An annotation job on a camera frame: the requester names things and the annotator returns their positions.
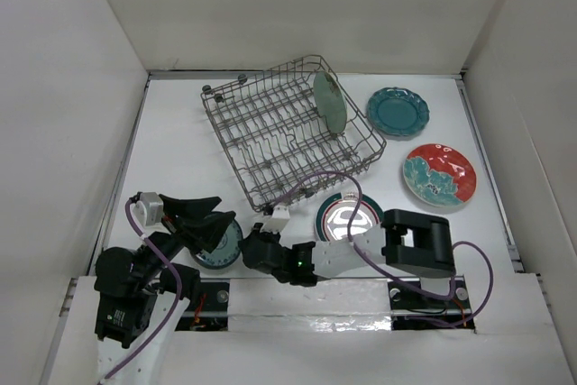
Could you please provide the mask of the blue patterned small plate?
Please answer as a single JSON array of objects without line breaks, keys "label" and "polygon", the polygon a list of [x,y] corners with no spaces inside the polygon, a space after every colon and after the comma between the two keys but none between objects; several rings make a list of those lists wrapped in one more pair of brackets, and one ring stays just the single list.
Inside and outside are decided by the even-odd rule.
[{"label": "blue patterned small plate", "polygon": [[233,220],[213,251],[201,251],[194,254],[192,259],[199,265],[210,270],[222,270],[228,268],[234,264],[241,255],[239,242],[242,239],[242,228],[236,220]]}]

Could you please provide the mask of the white green rimmed plate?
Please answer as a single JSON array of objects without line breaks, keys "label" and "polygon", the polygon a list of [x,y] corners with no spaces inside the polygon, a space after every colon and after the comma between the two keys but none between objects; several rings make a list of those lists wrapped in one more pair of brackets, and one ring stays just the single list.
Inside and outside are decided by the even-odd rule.
[{"label": "white green rimmed plate", "polygon": [[[322,242],[332,242],[347,237],[347,225],[358,201],[354,192],[337,193],[327,198],[318,208],[315,219],[316,237]],[[384,215],[383,209],[371,197],[363,194],[362,201],[354,216],[352,236],[362,234],[379,225]]]}]

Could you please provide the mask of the light green floral plate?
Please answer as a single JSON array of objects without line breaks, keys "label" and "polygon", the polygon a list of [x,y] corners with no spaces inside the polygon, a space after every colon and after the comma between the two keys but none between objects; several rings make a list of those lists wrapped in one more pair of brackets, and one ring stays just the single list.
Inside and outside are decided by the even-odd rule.
[{"label": "light green floral plate", "polygon": [[327,72],[316,73],[313,81],[313,96],[317,112],[325,119],[330,133],[340,134],[347,123],[346,102],[336,81]]}]

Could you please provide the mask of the red teal floral plate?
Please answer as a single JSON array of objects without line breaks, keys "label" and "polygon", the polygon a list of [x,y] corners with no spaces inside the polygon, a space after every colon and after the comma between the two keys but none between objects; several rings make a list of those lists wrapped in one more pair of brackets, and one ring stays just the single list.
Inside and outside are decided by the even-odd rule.
[{"label": "red teal floral plate", "polygon": [[430,206],[463,206],[477,189],[473,165],[459,151],[441,143],[417,146],[404,159],[401,172],[408,189]]}]

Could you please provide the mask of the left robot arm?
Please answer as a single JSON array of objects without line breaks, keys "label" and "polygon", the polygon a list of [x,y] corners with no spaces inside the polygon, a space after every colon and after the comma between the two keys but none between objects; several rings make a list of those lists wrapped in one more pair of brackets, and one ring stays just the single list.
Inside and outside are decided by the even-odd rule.
[{"label": "left robot arm", "polygon": [[169,339],[185,310],[204,303],[199,270],[174,262],[183,250],[213,251],[235,219],[220,197],[177,199],[139,192],[124,204],[140,238],[96,259],[95,334],[101,384],[155,384]]}]

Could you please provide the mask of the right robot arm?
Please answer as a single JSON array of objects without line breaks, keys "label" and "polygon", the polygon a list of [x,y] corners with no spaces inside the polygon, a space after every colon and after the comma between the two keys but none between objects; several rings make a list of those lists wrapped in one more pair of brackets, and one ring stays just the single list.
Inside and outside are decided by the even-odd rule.
[{"label": "right robot arm", "polygon": [[331,242],[296,243],[286,247],[280,234],[256,224],[237,245],[243,264],[280,283],[314,287],[365,265],[380,275],[381,263],[422,279],[417,283],[421,303],[436,307],[449,296],[444,279],[456,275],[449,221],[445,218],[390,209],[371,229]]}]

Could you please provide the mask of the teal scalloped plate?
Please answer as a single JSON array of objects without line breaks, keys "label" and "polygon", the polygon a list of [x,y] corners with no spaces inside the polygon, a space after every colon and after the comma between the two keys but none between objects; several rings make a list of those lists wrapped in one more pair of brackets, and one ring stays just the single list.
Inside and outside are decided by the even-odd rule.
[{"label": "teal scalloped plate", "polygon": [[366,112],[373,127],[396,137],[419,134],[430,120],[427,102],[403,87],[384,87],[374,92],[367,102]]}]

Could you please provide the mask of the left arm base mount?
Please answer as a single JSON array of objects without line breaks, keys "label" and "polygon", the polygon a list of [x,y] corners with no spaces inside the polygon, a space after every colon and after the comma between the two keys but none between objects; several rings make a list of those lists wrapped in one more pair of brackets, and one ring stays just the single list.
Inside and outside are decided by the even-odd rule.
[{"label": "left arm base mount", "polygon": [[177,331],[220,332],[228,330],[229,280],[203,280],[197,299],[182,314]]}]

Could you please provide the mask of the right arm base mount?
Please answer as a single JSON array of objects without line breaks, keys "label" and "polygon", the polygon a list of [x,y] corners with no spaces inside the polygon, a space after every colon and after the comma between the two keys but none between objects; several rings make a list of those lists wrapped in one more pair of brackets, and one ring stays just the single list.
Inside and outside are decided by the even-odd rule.
[{"label": "right arm base mount", "polygon": [[393,281],[388,282],[391,327],[393,331],[441,329],[442,322],[454,325],[472,313],[463,279],[455,281],[451,300],[427,298]]}]

